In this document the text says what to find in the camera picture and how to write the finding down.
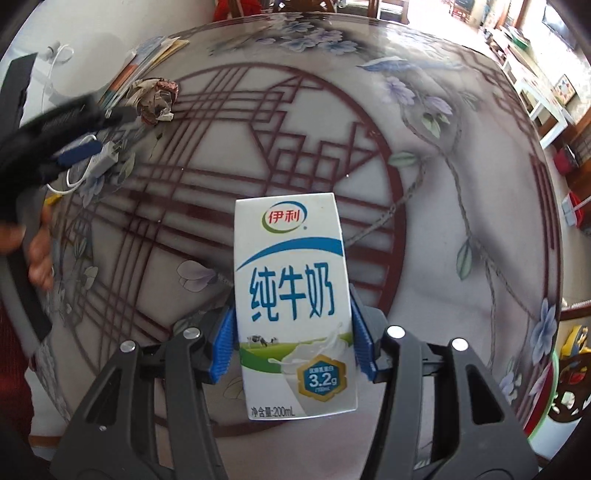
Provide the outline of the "person's left hand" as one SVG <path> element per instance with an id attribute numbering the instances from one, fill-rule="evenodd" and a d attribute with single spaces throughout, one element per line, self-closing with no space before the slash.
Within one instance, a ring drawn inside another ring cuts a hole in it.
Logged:
<path id="1" fill-rule="evenodd" d="M 52 211 L 44 206 L 40 216 L 40 227 L 28 247 L 29 280 L 42 291 L 53 287 L 50 222 Z M 6 256 L 22 246 L 25 227 L 17 224 L 1 222 L 0 254 Z"/>

